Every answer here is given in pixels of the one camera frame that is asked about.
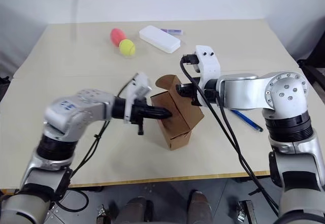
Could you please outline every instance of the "white wall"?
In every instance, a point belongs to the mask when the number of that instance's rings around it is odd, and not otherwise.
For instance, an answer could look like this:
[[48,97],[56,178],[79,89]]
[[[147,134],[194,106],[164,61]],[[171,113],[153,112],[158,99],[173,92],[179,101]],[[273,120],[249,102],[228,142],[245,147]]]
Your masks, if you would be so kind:
[[[73,6],[73,0],[0,0],[0,68],[14,71],[47,23],[75,21]],[[266,18],[297,59],[319,39],[324,17],[325,0],[79,0],[77,21]]]

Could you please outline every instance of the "red ball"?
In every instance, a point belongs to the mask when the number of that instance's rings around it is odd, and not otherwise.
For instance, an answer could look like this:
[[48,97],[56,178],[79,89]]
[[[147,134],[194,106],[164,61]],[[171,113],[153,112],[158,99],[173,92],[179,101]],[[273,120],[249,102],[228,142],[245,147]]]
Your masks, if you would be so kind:
[[118,28],[114,28],[111,31],[111,41],[113,42],[113,44],[118,47],[118,45],[120,44],[120,42],[122,40],[126,39],[126,35],[123,33],[122,30],[118,29]]

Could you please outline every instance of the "gray floor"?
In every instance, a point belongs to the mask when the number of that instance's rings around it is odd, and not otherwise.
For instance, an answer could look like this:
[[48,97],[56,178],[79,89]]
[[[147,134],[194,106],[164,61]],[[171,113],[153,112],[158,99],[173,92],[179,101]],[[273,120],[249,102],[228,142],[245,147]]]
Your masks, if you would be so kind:
[[[261,183],[276,202],[280,198],[280,189],[269,178],[261,179]],[[276,219],[272,210],[261,194],[249,196],[256,189],[250,182],[237,183],[233,179],[207,179],[175,182],[158,182],[131,185],[107,186],[100,193],[86,191],[89,206],[79,213],[69,213],[57,206],[49,212],[45,224],[91,224],[95,223],[98,206],[115,202],[118,208],[130,199],[144,196],[154,203],[155,220],[186,223],[187,199],[191,190],[202,191],[208,198],[214,223],[234,224],[235,205],[238,200],[252,200],[255,207],[257,223],[269,224]],[[80,208],[85,203],[82,196],[68,192],[62,203],[69,208]]]

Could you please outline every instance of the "white table top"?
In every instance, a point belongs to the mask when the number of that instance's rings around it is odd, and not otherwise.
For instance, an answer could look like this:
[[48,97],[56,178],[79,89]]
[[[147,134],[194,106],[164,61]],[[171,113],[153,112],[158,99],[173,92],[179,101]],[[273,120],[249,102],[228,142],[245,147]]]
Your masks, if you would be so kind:
[[[183,29],[181,48],[166,54],[136,38],[137,31],[149,24]],[[125,59],[109,43],[113,27],[122,28],[135,41],[135,58]],[[214,49],[223,74],[245,71],[264,75],[272,71],[299,70],[263,20],[85,23],[78,25],[75,43],[70,39],[69,24],[49,25],[15,74],[1,103],[0,188],[19,185],[42,134],[44,110],[55,98],[72,95],[83,88],[117,93],[137,71],[144,71],[152,84],[164,74],[177,74],[181,81],[187,82],[179,69],[179,60],[183,53],[192,53],[195,44],[210,45]],[[150,95],[161,91],[153,86]],[[325,131],[322,130],[325,107],[312,87],[308,102],[312,125],[324,142],[321,147],[325,152]],[[168,150],[156,121],[145,119],[145,135],[138,136],[136,125],[113,120],[94,157],[73,177],[72,184],[243,175],[237,155],[215,119],[207,108],[202,111],[205,117],[193,129],[190,143],[175,151]],[[266,129],[261,109],[245,114]],[[252,169],[258,174],[267,174],[271,150],[267,130],[256,132],[232,113],[227,115]],[[102,122],[96,122],[89,126],[77,145],[72,168],[83,158],[101,125]]]

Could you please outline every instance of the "black cable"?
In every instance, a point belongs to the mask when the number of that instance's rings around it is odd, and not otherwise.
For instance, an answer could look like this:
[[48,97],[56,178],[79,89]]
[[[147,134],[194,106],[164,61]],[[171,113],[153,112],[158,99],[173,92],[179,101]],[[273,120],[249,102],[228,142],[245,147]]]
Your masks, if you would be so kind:
[[289,213],[281,216],[279,219],[277,219],[274,224],[287,224],[295,220],[312,220],[319,223],[325,223],[325,218],[319,215],[314,215],[310,213]]
[[246,160],[244,159],[244,157],[243,157],[243,155],[241,153],[241,150],[240,150],[240,147],[239,147],[239,144],[238,144],[236,135],[235,135],[233,129],[231,128],[230,123],[229,123],[229,121],[228,121],[228,119],[227,119],[227,117],[225,115],[224,107],[223,107],[223,102],[220,99],[219,93],[217,93],[217,100],[218,100],[218,104],[219,104],[219,107],[220,107],[220,111],[221,111],[223,120],[224,120],[224,122],[225,122],[225,124],[226,124],[226,126],[227,126],[227,128],[228,128],[228,130],[230,132],[230,134],[232,135],[234,144],[235,144],[235,146],[237,148],[237,153],[238,153],[238,158],[239,158],[240,164],[242,165],[242,167],[244,168],[244,170],[247,172],[247,174],[252,178],[253,182],[258,186],[258,188],[261,189],[261,192],[262,192],[263,196],[265,197],[266,201],[269,203],[269,205],[272,208],[273,212],[276,215],[278,215],[278,212],[276,210],[276,209],[279,208],[278,205],[275,203],[275,201],[271,198],[271,196],[269,196],[269,194],[266,191],[262,191],[262,188],[263,188],[262,185],[258,181],[258,179],[255,176],[254,172],[252,171],[252,169],[250,168],[249,164],[246,162]]
[[85,197],[86,204],[80,209],[70,209],[70,208],[67,208],[66,206],[62,205],[59,201],[56,201],[55,203],[58,205],[58,207],[60,207],[62,210],[68,211],[68,212],[79,212],[79,211],[86,209],[89,204],[89,198],[88,198],[87,194],[85,194],[84,192],[77,190],[75,188],[68,188],[68,190],[77,192],[77,193],[81,194],[83,197]]
[[183,73],[185,74],[185,76],[190,80],[190,82],[196,87],[196,89],[198,90],[198,92],[200,93],[200,95],[202,96],[204,102],[207,104],[208,108],[210,109],[211,113],[213,114],[213,116],[215,117],[215,119],[217,120],[218,124],[220,125],[222,131],[224,132],[224,134],[226,135],[226,137],[228,138],[228,140],[230,141],[231,145],[233,146],[233,148],[236,150],[238,157],[239,157],[239,161],[242,165],[242,167],[244,168],[244,170],[246,171],[246,173],[248,174],[249,177],[251,177],[251,179],[253,180],[253,182],[256,184],[256,186],[258,187],[258,189],[262,192],[263,196],[265,197],[266,201],[268,202],[268,204],[270,205],[270,207],[272,208],[272,210],[274,211],[274,213],[276,215],[278,215],[278,212],[276,209],[278,209],[278,205],[275,203],[275,201],[270,197],[270,195],[266,192],[266,190],[263,188],[263,186],[261,185],[261,183],[258,181],[258,179],[256,178],[254,172],[251,170],[251,168],[249,167],[247,161],[245,160],[245,158],[243,157],[243,155],[241,154],[240,151],[240,147],[238,145],[236,136],[233,132],[233,130],[231,129],[228,120],[226,119],[226,116],[223,115],[223,119],[225,121],[228,122],[229,126],[228,128],[230,128],[230,132],[231,135],[234,137],[234,141],[231,139],[231,137],[229,136],[228,132],[226,131],[225,127],[223,126],[220,118],[218,117],[218,115],[216,114],[216,112],[214,111],[214,109],[212,108],[210,102],[208,101],[208,99],[205,97],[204,92],[201,90],[201,88],[198,86],[198,84],[194,81],[193,77],[187,72],[187,70],[184,67],[183,64],[184,59],[181,59],[180,62],[180,66],[181,69],[183,71]]
[[[127,85],[132,81],[134,79],[134,77],[133,78],[131,78],[121,89],[120,89],[120,91],[118,92],[118,94],[117,94],[117,97],[120,97],[120,95],[121,95],[121,93],[123,92],[123,90],[125,90],[125,88],[127,87]],[[76,167],[76,169],[72,172],[72,174],[71,174],[71,177],[70,178],[72,178],[76,173],[77,173],[77,171],[84,165],[84,164],[86,164],[89,160],[90,160],[90,158],[94,155],[94,153],[95,153],[95,151],[96,151],[96,149],[97,149],[97,147],[98,147],[98,144],[99,144],[99,142],[100,142],[100,139],[101,139],[101,137],[102,137],[102,135],[103,135],[103,133],[104,133],[104,131],[106,130],[106,128],[107,128],[107,126],[108,126],[108,124],[110,123],[110,121],[105,121],[104,122],[104,124],[103,124],[103,126],[102,126],[102,129],[100,130],[100,132],[97,134],[97,135],[94,135],[94,137],[96,138],[95,140],[94,140],[94,142],[92,143],[92,145],[91,145],[91,147],[90,147],[90,149],[88,150],[88,152],[86,153],[86,155],[85,155],[85,157],[82,159],[82,161],[80,162],[80,164]]]

